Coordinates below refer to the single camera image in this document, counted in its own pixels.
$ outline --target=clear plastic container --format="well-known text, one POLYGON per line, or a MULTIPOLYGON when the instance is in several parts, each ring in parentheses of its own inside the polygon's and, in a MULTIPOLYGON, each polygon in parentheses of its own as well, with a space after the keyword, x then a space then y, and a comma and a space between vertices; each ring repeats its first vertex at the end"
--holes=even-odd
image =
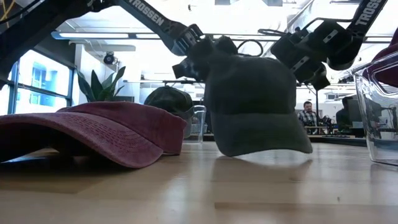
POLYGON ((353 75, 371 160, 398 166, 398 52, 353 70, 353 75))
POLYGON ((206 119, 206 106, 196 105, 193 106, 194 114, 186 128, 190 129, 189 137, 184 139, 185 143, 201 143, 203 142, 203 135, 207 129, 205 124, 206 119))

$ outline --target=computer monitor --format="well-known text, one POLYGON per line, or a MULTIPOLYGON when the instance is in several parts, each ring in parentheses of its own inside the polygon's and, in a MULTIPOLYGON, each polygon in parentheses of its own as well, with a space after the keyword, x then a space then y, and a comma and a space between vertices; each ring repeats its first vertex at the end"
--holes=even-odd
POLYGON ((348 114, 351 122, 362 122, 361 110, 358 99, 350 99, 348 102, 348 114))
MULTIPOLYGON (((365 98, 365 101, 368 116, 372 117, 373 120, 378 120, 378 118, 381 116, 381 105, 368 98, 365 98)), ((351 122, 362 122, 361 110, 359 108, 358 99, 354 98, 348 100, 348 114, 351 122)))

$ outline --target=red baseball cap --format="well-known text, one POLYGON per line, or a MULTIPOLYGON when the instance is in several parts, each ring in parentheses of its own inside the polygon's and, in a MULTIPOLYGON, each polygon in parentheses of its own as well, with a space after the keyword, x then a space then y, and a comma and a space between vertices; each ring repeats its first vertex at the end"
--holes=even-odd
MULTIPOLYGON (((372 60, 372 62, 379 60, 380 58, 383 58, 389 54, 398 52, 398 28, 396 29, 394 35, 392 36, 392 40, 389 44, 389 46, 383 50, 381 50, 372 60)), ((366 78, 369 78, 369 74, 371 74, 373 71, 382 68, 386 65, 389 65, 391 63, 394 63, 395 61, 393 59, 389 60, 384 60, 379 63, 375 63, 369 68, 364 71, 363 76, 366 78)), ((387 70, 377 72, 375 74, 375 79, 379 82, 382 82, 384 84, 393 86, 398 88, 398 67, 392 67, 387 70)))
POLYGON ((165 110, 129 102, 94 102, 56 113, 0 116, 0 162, 46 147, 71 156, 102 155, 141 168, 163 153, 179 155, 186 122, 165 110))

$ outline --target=green plant leaf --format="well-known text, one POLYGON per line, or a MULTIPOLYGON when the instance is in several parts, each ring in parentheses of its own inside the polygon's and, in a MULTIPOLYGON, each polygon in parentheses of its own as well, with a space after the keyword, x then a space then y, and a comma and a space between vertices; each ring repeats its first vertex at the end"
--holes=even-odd
POLYGON ((114 78, 112 84, 111 84, 111 89, 115 89, 116 88, 116 84, 119 81, 119 79, 124 75, 124 71, 126 69, 126 66, 123 66, 119 69, 118 73, 116 74, 116 77, 114 78))
POLYGON ((99 93, 97 100, 105 101, 105 99, 109 98, 109 96, 113 96, 113 91, 109 87, 105 88, 101 93, 99 93))
POLYGON ((95 98, 97 98, 101 91, 103 91, 102 84, 98 80, 98 76, 94 70, 91 72, 91 90, 93 91, 95 98))
POLYGON ((113 74, 110 74, 105 81, 102 82, 102 88, 105 89, 112 84, 113 74))
POLYGON ((126 69, 126 67, 122 67, 119 69, 118 74, 116 75, 112 84, 110 86, 104 88, 104 90, 101 91, 101 93, 99 93, 99 95, 97 97, 98 101, 109 101, 109 100, 113 99, 116 83, 124 75, 125 69, 126 69))
POLYGON ((87 102, 94 102, 96 101, 96 98, 94 97, 93 91, 91 90, 90 84, 86 81, 85 76, 77 71, 78 74, 78 83, 79 83, 79 88, 80 91, 86 95, 87 102))
POLYGON ((113 97, 115 97, 115 96, 120 92, 120 90, 121 90, 123 87, 124 87, 124 86, 119 87, 118 90, 116 90, 116 93, 113 95, 113 97))

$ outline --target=window frame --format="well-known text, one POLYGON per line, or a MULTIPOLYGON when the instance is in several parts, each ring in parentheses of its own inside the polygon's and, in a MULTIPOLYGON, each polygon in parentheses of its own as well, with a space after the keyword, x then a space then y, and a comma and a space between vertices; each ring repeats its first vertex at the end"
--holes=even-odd
POLYGON ((68 94, 63 95, 63 94, 56 93, 54 91, 44 90, 44 89, 37 88, 37 87, 31 86, 31 85, 25 85, 25 84, 19 83, 18 80, 19 80, 19 75, 20 75, 20 73, 19 73, 20 59, 18 59, 18 61, 16 61, 15 64, 12 66, 11 79, 8 82, 9 91, 10 91, 9 102, 8 102, 8 114, 14 114, 16 112, 18 88, 34 91, 37 93, 43 93, 43 94, 46 94, 49 96, 63 98, 67 101, 67 106, 72 105, 73 74, 75 72, 75 69, 71 68, 68 65, 65 65, 64 63, 60 62, 57 59, 54 59, 52 57, 49 57, 48 55, 42 54, 41 52, 39 52, 37 50, 34 50, 34 49, 32 49, 32 50, 38 54, 43 55, 44 57, 47 57, 57 63, 60 63, 61 65, 66 66, 67 68, 69 68, 68 94))

